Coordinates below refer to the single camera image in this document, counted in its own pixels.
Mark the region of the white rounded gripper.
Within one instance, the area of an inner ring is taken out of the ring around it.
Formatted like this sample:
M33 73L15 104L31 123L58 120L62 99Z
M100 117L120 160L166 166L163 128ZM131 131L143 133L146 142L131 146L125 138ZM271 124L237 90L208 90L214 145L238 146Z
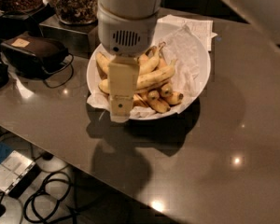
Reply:
M139 75L134 57L152 43L161 0L98 0L98 36L116 56L109 65L110 118L123 123L130 117Z

